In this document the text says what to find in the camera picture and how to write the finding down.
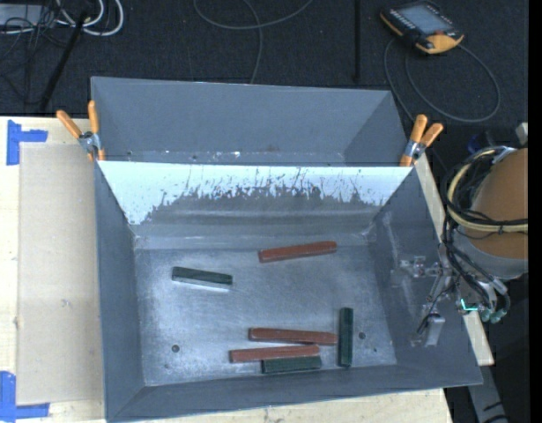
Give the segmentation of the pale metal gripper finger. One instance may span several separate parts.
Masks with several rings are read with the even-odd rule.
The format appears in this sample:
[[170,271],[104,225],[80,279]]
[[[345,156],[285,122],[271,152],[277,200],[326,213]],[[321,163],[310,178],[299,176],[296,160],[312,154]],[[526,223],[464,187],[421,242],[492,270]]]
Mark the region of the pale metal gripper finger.
[[396,260],[395,267],[390,271],[390,283],[393,286],[400,286],[407,279],[434,278],[438,272],[439,262],[428,261],[425,256],[400,258]]
[[425,316],[419,323],[419,327],[411,335],[412,345],[437,346],[445,323],[446,319],[438,313]]

